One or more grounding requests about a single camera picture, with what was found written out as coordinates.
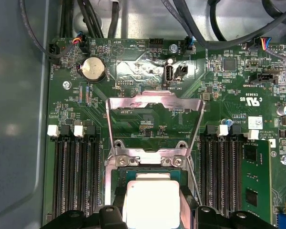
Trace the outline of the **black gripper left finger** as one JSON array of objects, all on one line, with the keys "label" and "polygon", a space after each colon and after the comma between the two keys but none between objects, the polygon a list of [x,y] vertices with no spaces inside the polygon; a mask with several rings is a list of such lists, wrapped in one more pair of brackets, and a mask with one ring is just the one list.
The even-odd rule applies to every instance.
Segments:
[{"label": "black gripper left finger", "polygon": [[80,210],[69,210],[49,223],[43,229],[126,229],[123,221],[123,203],[126,187],[117,187],[112,205],[102,206],[90,216]]}]

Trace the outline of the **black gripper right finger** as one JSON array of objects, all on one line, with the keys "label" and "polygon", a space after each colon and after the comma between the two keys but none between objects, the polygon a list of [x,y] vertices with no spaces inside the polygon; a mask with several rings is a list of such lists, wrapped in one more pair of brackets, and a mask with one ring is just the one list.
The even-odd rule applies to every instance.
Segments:
[{"label": "black gripper right finger", "polygon": [[275,228],[247,211],[236,211],[226,218],[209,206],[199,206],[187,186],[181,186],[181,222],[186,229]]}]

